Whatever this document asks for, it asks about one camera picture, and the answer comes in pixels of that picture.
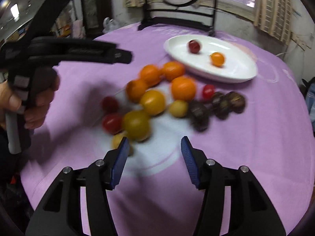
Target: blue gripper pad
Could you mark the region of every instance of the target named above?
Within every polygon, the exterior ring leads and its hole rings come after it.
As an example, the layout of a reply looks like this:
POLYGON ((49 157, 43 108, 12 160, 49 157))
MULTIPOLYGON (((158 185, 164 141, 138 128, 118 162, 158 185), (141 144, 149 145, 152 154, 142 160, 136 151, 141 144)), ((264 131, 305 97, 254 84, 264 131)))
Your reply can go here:
POLYGON ((190 176, 190 180, 196 186, 196 188, 198 188, 200 184, 199 169, 192 154, 193 147, 188 140, 188 137, 186 136, 182 138, 181 150, 190 176))
POLYGON ((128 138, 124 137, 118 146, 119 154, 111 170, 111 186, 114 189, 119 184, 123 168, 128 158, 130 144, 128 138))

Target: red cherry tomato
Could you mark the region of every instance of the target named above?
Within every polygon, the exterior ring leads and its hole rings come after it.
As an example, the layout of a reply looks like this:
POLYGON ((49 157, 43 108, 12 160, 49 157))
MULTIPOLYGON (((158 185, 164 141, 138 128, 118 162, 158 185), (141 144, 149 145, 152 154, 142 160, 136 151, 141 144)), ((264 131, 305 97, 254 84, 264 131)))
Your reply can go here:
POLYGON ((202 98, 207 101, 212 98, 213 94, 215 93, 215 87, 213 85, 207 84, 204 86, 202 90, 202 98))
POLYGON ((188 43, 189 51, 193 54, 197 54, 200 51, 200 44, 196 40, 191 40, 188 43))
POLYGON ((114 97, 105 97, 102 100, 102 108, 105 113, 117 112, 119 109, 117 99, 115 99, 114 97))
POLYGON ((102 127, 108 133, 115 135, 122 131, 122 116, 118 113, 111 113, 104 117, 102 127))

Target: hand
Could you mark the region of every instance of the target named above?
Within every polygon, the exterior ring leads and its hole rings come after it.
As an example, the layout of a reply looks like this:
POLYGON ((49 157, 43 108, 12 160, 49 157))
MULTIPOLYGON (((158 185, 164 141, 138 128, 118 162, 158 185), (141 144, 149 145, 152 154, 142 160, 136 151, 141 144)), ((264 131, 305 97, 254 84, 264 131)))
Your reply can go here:
MULTIPOLYGON (((55 91, 59 89, 60 78, 57 76, 53 85, 36 97, 36 107, 27 109, 24 112, 25 128, 36 129, 43 125, 50 103, 54 99, 55 91)), ((0 84, 0 126, 6 129, 4 109, 17 111, 22 104, 21 99, 10 89, 7 82, 0 84)))

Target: wall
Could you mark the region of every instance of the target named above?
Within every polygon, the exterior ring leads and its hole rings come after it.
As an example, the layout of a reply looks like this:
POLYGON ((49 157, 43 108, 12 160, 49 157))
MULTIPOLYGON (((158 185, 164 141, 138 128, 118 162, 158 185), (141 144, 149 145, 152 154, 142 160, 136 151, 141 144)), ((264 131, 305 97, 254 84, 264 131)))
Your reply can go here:
POLYGON ((296 80, 300 82, 301 78, 309 81, 315 77, 315 46, 314 30, 315 24, 308 14, 305 6, 300 0, 292 0, 292 8, 297 13, 293 13, 291 30, 298 34, 298 37, 307 45, 306 50, 291 41, 289 53, 284 61, 295 73, 296 80))
MULTIPOLYGON (((113 0, 113 7, 115 19, 122 25, 135 23, 142 19, 141 8, 124 8, 123 0, 113 0)), ((293 71, 296 82, 300 83, 302 77, 310 80, 315 76, 315 53, 312 50, 314 23, 300 0, 292 0, 292 7, 299 15, 294 13, 292 16, 291 29, 309 46, 305 51, 293 41, 290 42, 289 47, 283 46, 276 39, 258 31, 251 22, 223 11, 218 13, 216 29, 250 41, 275 55, 287 51, 284 61, 293 71)))

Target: plastic bag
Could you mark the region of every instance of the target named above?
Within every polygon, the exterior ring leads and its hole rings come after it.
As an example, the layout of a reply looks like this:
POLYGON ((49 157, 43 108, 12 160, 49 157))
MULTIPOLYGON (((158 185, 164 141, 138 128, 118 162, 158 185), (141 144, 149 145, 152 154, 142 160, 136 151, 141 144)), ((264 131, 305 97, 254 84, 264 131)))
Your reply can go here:
POLYGON ((109 19, 109 17, 105 18, 105 20, 103 21, 103 27, 104 27, 104 30, 103 30, 104 34, 114 31, 118 28, 121 28, 119 22, 117 22, 114 19, 109 19))

